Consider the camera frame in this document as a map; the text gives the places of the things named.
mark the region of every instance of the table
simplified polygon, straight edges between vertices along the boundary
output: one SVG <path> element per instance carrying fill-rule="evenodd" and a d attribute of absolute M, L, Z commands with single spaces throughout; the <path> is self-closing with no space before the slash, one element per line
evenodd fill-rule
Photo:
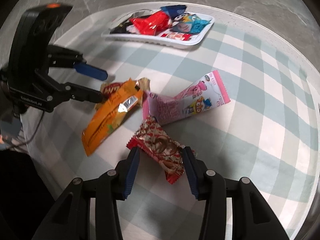
<path fill-rule="evenodd" d="M 199 13 L 210 11 L 193 6 Z M 130 11 L 120 7 L 118 14 L 125 9 Z M 164 130 L 194 149 L 208 168 L 222 176 L 236 180 L 249 177 L 293 239 L 308 213 L 319 177 L 319 113 L 304 68 L 258 37 L 219 22 L 199 46 L 189 50 L 106 42 L 100 34 L 108 13 L 100 12 L 96 20 L 93 16 L 83 20 L 58 44 L 84 52 L 90 64 L 108 71 L 109 82 L 148 77 L 151 91 L 167 96 L 178 94 L 217 69 L 231 102 L 166 125 Z M 50 75 L 59 82 L 68 80 L 95 89 L 101 85 L 71 70 L 54 70 Z M 141 110 L 135 111 L 87 157 L 81 133 L 93 107 L 72 100 L 61 104 L 45 114 L 28 146 L 38 172 L 56 195 L 74 177 L 94 179 L 114 168 L 127 156 L 125 145 L 142 122 Z M 34 109 L 22 118 L 27 139 L 38 118 L 39 111 Z M 204 203 L 191 195 L 185 174 L 170 185 L 164 171 L 146 155 L 141 156 L 131 195 L 117 204 L 124 239 L 198 238 Z M 231 239 L 229 200 L 227 220 L 226 239 Z"/>

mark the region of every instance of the orange button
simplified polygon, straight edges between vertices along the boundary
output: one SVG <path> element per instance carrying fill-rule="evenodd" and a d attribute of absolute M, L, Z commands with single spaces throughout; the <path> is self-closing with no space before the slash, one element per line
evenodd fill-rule
<path fill-rule="evenodd" d="M 47 8 L 57 8 L 57 7 L 60 7 L 61 4 L 59 3 L 49 3 L 47 4 Z"/>

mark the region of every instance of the white tray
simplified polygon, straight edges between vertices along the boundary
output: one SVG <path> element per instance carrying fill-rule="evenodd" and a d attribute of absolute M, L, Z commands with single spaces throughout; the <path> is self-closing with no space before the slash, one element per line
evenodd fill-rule
<path fill-rule="evenodd" d="M 165 46 L 172 46 L 178 49 L 187 49 L 190 48 L 190 46 L 198 44 L 205 36 L 208 30 L 210 30 L 212 24 L 214 23 L 214 17 L 207 15 L 207 14 L 201 14 L 201 13 L 193 13 L 191 14 L 198 15 L 201 19 L 210 21 L 210 23 L 203 28 L 203 30 L 199 34 L 194 34 L 191 36 L 191 39 L 189 41 L 179 41 L 174 39 L 169 39 L 166 37 L 160 37 L 163 33 L 168 33 L 168 30 L 165 30 L 164 32 L 161 32 L 157 36 L 151 36 L 151 35 L 142 35 L 142 34 L 127 34 L 127 33 L 115 33 L 110 34 L 110 30 L 105 30 L 101 37 L 105 38 L 106 40 L 121 40 L 121 41 L 138 41 L 138 42 L 148 42 L 148 43 L 155 43 Z"/>

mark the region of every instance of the blue rubber fingertip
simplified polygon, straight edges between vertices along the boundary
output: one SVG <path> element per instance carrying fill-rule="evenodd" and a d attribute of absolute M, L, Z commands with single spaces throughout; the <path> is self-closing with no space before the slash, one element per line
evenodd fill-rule
<path fill-rule="evenodd" d="M 130 195 L 134 179 L 136 178 L 138 166 L 139 166 L 139 161 L 140 161 L 140 154 L 139 154 L 139 149 L 134 154 L 134 157 L 132 159 L 129 171 L 127 173 L 127 177 L 125 178 L 124 182 L 124 191 L 123 191 L 123 196 L 125 199 Z"/>
<path fill-rule="evenodd" d="M 80 74 L 86 75 L 99 80 L 106 80 L 108 77 L 107 71 L 88 65 L 86 63 L 77 63 L 73 65 L 73 68 Z"/>
<path fill-rule="evenodd" d="M 183 158 L 183 165 L 189 181 L 191 193 L 196 197 L 196 199 L 198 199 L 199 191 L 198 191 L 198 179 L 197 179 L 196 173 L 191 165 L 191 162 L 187 156 L 187 153 L 184 152 L 182 154 L 186 156 L 185 158 Z"/>

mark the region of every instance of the black cable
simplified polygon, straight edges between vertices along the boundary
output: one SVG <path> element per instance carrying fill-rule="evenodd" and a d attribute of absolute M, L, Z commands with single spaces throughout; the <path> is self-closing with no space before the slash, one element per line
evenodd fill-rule
<path fill-rule="evenodd" d="M 33 135 L 31 136 L 31 138 L 30 138 L 28 141 L 26 141 L 26 142 L 24 142 L 24 143 L 17 144 L 17 145 L 13 145 L 13 144 L 12 144 L 11 146 L 9 146 L 9 147 L 7 147 L 6 149 L 1 150 L 1 151 L 10 150 L 10 149 L 17 148 L 17 147 L 20 147 L 20 146 L 23 146 L 23 145 L 27 145 L 28 143 L 30 143 L 30 142 L 33 140 L 33 138 L 35 137 L 35 135 L 36 135 L 36 133 L 37 133 L 37 131 L 38 131 L 38 129 L 39 129 L 39 126 L 40 126 L 40 124 L 41 124 L 41 121 L 42 121 L 43 117 L 44 117 L 44 111 L 42 111 L 42 114 L 41 114 L 41 117 L 40 117 L 40 120 L 39 120 L 39 122 L 38 122 L 38 125 L 37 125 L 37 127 L 36 127 L 35 132 L 33 133 Z"/>

